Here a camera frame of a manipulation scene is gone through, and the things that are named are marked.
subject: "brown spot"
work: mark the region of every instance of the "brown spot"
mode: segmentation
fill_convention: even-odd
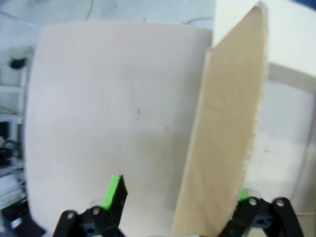
[[[167,125],[164,127],[164,132],[169,132],[170,131],[170,127]]]

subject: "screw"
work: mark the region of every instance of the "screw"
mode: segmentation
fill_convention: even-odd
[[[70,212],[70,213],[68,214],[67,218],[68,218],[68,219],[71,219],[71,218],[73,218],[73,216],[74,216],[74,214],[73,214],[72,212]]]
[[[254,198],[249,199],[249,203],[250,203],[250,205],[252,205],[252,206],[257,205],[257,201],[256,201],[256,199],[254,199]]]
[[[283,202],[281,199],[277,200],[277,201],[276,201],[276,204],[277,204],[278,206],[284,206],[284,202]]]
[[[93,209],[93,215],[97,215],[99,213],[100,209],[98,207]]]

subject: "green tape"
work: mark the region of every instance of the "green tape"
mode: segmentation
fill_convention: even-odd
[[[115,191],[116,191],[118,184],[119,184],[119,181],[120,181],[120,178],[121,178],[121,176],[118,174],[112,176],[112,180],[108,186],[108,190],[105,193],[105,196],[104,196],[102,204],[101,204],[101,207],[104,210],[110,209],[110,207],[112,205],[113,198],[114,198]]]
[[[239,194],[239,201],[244,201],[249,197],[248,192],[246,189],[242,189],[240,194]]]

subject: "white label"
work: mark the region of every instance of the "white label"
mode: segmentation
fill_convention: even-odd
[[[12,228],[16,228],[18,225],[22,223],[22,218],[16,219],[15,221],[11,222]]]

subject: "cardboard flap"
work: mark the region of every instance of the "cardboard flap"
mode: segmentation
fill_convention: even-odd
[[[255,7],[206,54],[174,236],[216,237],[234,211],[267,74],[266,33]]]

